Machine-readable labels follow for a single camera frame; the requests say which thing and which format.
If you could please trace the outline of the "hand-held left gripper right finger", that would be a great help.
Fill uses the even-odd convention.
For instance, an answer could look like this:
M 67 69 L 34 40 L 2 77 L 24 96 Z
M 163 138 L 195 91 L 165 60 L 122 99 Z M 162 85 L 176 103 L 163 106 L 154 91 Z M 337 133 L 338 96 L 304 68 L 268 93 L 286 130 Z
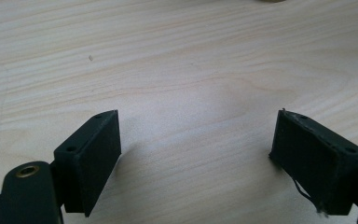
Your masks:
M 346 216 L 358 206 L 358 146 L 317 121 L 279 111 L 269 157 L 317 210 Z

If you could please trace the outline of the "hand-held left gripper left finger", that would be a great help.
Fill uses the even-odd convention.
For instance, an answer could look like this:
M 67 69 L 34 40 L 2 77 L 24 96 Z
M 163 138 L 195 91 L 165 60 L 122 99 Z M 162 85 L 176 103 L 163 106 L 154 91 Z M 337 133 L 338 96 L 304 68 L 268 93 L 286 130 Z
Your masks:
M 121 154 L 118 111 L 92 116 L 54 151 L 67 213 L 88 217 Z

